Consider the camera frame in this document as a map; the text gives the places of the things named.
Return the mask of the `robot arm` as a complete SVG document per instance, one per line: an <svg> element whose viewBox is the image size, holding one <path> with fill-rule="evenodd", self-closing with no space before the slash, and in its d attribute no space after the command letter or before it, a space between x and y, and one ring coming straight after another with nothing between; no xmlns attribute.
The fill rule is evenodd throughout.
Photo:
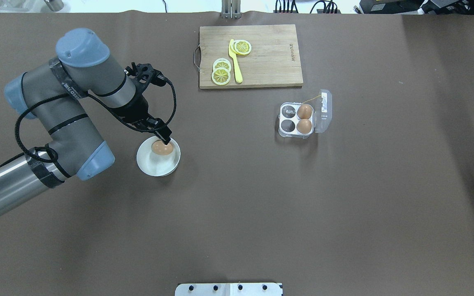
<svg viewBox="0 0 474 296"><path fill-rule="evenodd" d="M170 120L152 116L143 96L153 84L170 86L177 99L161 71L149 63L122 68L88 28L68 31L55 51L54 58L4 88L19 114L14 136L21 153L0 165L0 217L72 176L88 180L113 165L115 157L81 99L93 99L131 130L171 142Z"/></svg>

